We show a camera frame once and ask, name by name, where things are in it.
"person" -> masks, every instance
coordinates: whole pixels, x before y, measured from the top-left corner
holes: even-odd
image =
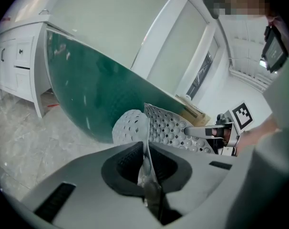
[[[279,8],[276,9],[278,7],[278,3],[275,6],[276,0],[214,0],[214,2],[219,3],[219,6],[225,9],[226,14],[247,15],[249,17],[265,16],[268,25],[275,26],[280,32],[281,40],[289,53],[289,30],[280,16]],[[236,145],[236,155],[245,147],[257,144],[263,136],[274,133],[277,129],[277,123],[271,114],[261,125],[241,134]],[[217,135],[217,130],[214,129],[212,134]],[[229,137],[230,129],[224,130],[226,142],[228,142]]]

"white cabinet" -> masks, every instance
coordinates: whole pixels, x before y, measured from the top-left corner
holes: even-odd
[[[21,26],[0,34],[0,99],[3,91],[34,102],[44,115],[40,95],[49,84],[44,60],[46,24]]]
[[[0,43],[0,85],[16,91],[17,82],[13,71],[13,57],[15,40]]]

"black slot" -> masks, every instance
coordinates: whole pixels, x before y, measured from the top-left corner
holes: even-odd
[[[117,171],[124,178],[137,185],[139,169],[144,161],[143,147],[139,145],[133,151],[118,160]]]
[[[211,128],[205,128],[205,135],[211,136],[212,135],[212,129]]]
[[[47,222],[52,222],[75,188],[76,186],[72,184],[60,184],[36,209],[35,214]]]
[[[15,68],[20,68],[20,69],[25,69],[25,70],[29,70],[30,68],[27,68],[27,67],[21,67],[21,66],[14,66]]]
[[[218,161],[211,161],[209,164],[211,166],[215,166],[215,167],[225,169],[225,170],[230,170],[230,168],[232,167],[232,165],[230,165],[230,164],[226,164],[226,163],[222,163],[222,162],[218,162]]]
[[[158,182],[161,184],[177,171],[177,163],[150,147],[151,158]]]

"drawer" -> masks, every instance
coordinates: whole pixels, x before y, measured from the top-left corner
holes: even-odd
[[[16,39],[16,53],[14,66],[30,68],[30,57],[33,37]]]
[[[16,91],[31,96],[30,70],[14,67],[17,89]]]

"tiled floor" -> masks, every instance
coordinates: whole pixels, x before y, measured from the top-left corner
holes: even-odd
[[[46,115],[34,104],[7,94],[0,101],[0,187],[18,200],[69,161],[112,147],[84,134],[51,93],[41,96]]]

